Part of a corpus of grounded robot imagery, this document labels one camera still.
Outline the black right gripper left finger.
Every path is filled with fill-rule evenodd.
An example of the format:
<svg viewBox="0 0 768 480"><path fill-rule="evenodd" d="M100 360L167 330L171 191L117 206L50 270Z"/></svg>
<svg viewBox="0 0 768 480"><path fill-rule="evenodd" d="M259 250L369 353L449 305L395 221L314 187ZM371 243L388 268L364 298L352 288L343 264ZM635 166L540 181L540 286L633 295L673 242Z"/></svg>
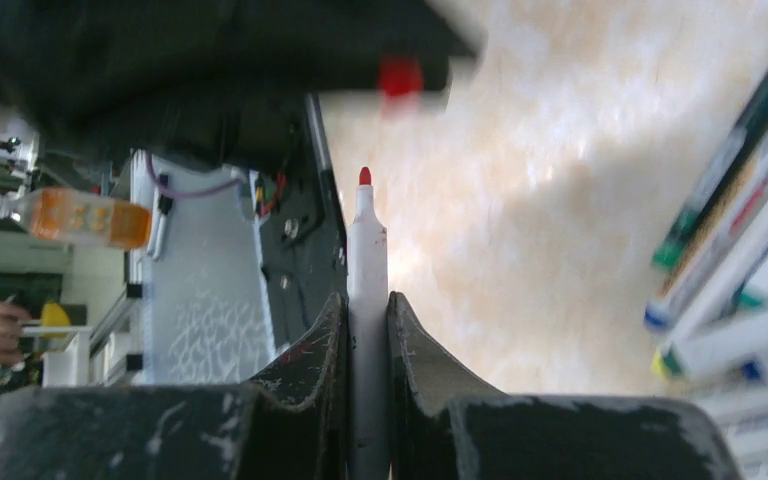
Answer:
<svg viewBox="0 0 768 480"><path fill-rule="evenodd" d="M0 479L341 479L346 306L250 379L0 399Z"/></svg>

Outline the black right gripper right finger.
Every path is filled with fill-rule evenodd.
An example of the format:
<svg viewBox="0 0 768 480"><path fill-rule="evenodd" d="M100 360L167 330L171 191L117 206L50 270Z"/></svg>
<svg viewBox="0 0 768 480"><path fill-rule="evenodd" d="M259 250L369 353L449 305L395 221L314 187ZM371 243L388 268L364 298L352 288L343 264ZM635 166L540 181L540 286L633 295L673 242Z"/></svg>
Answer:
<svg viewBox="0 0 768 480"><path fill-rule="evenodd" d="M466 368L391 294L397 479L737 479L700 408L651 396L507 394Z"/></svg>

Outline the red white marker pen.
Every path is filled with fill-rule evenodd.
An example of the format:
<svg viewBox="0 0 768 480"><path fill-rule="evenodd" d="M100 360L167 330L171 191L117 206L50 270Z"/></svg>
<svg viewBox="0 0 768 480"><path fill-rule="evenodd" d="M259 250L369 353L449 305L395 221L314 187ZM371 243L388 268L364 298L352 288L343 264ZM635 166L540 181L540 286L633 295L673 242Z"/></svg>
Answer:
<svg viewBox="0 0 768 480"><path fill-rule="evenodd" d="M370 169L359 172L355 218L347 228L351 479L387 479L389 297L387 229L375 211Z"/></svg>

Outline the red pen cap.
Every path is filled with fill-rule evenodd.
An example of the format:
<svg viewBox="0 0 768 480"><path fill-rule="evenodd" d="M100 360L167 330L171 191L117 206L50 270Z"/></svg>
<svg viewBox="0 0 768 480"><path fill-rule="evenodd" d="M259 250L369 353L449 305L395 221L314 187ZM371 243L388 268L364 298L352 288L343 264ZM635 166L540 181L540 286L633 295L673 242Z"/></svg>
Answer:
<svg viewBox="0 0 768 480"><path fill-rule="evenodd" d="M384 116L415 111L424 90L424 75L420 62L413 57L390 56L379 63L377 88L383 98Z"/></svg>

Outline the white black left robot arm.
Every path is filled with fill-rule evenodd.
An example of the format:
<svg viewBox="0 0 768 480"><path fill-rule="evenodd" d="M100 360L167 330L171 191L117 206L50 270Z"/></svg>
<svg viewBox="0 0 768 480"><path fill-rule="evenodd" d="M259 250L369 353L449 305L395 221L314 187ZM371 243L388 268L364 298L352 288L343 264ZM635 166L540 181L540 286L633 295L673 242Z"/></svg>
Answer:
<svg viewBox="0 0 768 480"><path fill-rule="evenodd" d="M0 134L20 118L82 159L284 172L308 95L438 96L483 43L429 1L0 1Z"/></svg>

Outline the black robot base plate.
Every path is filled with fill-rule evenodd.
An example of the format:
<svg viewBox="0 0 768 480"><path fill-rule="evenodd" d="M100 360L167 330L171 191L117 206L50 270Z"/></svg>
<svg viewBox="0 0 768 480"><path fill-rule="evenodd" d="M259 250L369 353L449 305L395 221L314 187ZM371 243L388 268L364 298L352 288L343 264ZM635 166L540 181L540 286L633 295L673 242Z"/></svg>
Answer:
<svg viewBox="0 0 768 480"><path fill-rule="evenodd" d="M296 149L261 224L261 274L278 348L301 338L327 298L346 293L346 232L319 98L305 98Z"/></svg>

